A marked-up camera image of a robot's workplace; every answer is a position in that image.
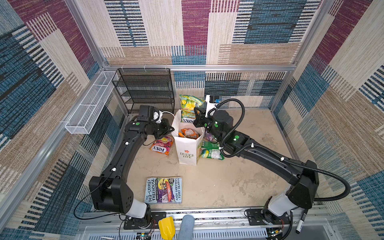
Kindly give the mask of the yellow green Fox's candy bag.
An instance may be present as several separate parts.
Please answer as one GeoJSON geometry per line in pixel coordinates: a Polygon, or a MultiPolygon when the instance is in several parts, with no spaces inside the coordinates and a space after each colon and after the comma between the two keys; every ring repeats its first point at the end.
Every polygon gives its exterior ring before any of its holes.
{"type": "Polygon", "coordinates": [[[195,107],[201,107],[205,100],[191,95],[180,95],[180,101],[181,123],[193,123],[196,119],[195,107]]]}

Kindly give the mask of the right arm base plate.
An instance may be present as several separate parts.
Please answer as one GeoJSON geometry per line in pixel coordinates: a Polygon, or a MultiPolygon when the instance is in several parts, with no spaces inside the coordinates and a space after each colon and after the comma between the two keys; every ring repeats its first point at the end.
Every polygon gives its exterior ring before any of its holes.
{"type": "Polygon", "coordinates": [[[245,217],[248,219],[250,226],[259,225],[289,225],[291,222],[290,214],[283,214],[280,217],[264,216],[263,209],[246,209],[244,211],[245,217]]]}

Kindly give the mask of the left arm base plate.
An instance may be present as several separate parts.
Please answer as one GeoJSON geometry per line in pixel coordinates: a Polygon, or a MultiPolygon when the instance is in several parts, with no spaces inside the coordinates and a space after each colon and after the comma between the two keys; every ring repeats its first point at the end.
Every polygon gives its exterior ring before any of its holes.
{"type": "Polygon", "coordinates": [[[158,229],[158,222],[167,217],[166,212],[153,212],[151,215],[146,214],[144,218],[133,218],[127,217],[124,220],[124,230],[149,230],[149,229],[158,229]]]}

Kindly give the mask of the white paper bag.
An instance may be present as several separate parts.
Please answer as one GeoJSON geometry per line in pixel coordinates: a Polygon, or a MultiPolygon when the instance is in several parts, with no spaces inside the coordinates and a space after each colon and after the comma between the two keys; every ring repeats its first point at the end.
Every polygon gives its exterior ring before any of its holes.
{"type": "Polygon", "coordinates": [[[201,154],[201,146],[203,144],[205,130],[197,128],[192,122],[181,122],[181,110],[178,110],[174,115],[172,127],[175,129],[170,135],[174,138],[176,144],[176,154],[179,163],[182,165],[196,166],[201,154]],[[197,139],[189,139],[179,137],[182,129],[192,129],[199,134],[197,139]]]}

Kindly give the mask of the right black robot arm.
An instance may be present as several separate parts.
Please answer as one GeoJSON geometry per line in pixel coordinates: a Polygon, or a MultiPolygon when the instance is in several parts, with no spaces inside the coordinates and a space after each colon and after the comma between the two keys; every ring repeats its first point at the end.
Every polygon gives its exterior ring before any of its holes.
{"type": "Polygon", "coordinates": [[[195,127],[203,127],[219,143],[219,150],[225,158],[241,157],[261,165],[284,179],[290,186],[280,195],[270,197],[261,215],[266,224],[272,224],[295,208],[309,210],[315,202],[333,202],[349,195],[350,184],[342,177],[319,169],[313,161],[305,163],[283,156],[261,144],[250,136],[236,130],[239,123],[222,110],[208,112],[194,109],[195,127]],[[316,196],[320,184],[319,174],[340,181],[345,189],[342,193],[325,198],[316,196]]]}

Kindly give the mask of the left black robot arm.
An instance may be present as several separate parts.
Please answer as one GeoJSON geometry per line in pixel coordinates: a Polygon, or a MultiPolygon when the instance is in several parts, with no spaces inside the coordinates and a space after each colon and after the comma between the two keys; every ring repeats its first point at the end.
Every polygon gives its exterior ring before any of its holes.
{"type": "Polygon", "coordinates": [[[147,225],[151,220],[148,204],[135,199],[127,185],[127,178],[133,161],[148,136],[160,139],[174,128],[167,119],[156,122],[130,121],[124,130],[123,139],[111,162],[99,177],[89,182],[94,208],[98,211],[126,215],[147,225]]]}

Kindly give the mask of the small orange candy bag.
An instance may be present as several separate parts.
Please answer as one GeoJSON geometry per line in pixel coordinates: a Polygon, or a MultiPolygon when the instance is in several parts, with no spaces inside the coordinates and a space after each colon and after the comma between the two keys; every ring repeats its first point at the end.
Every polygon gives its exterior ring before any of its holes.
{"type": "Polygon", "coordinates": [[[198,132],[196,132],[195,130],[193,130],[193,129],[184,128],[184,129],[181,129],[181,130],[184,132],[184,135],[188,139],[196,140],[196,139],[198,139],[200,137],[200,134],[198,132]]]}

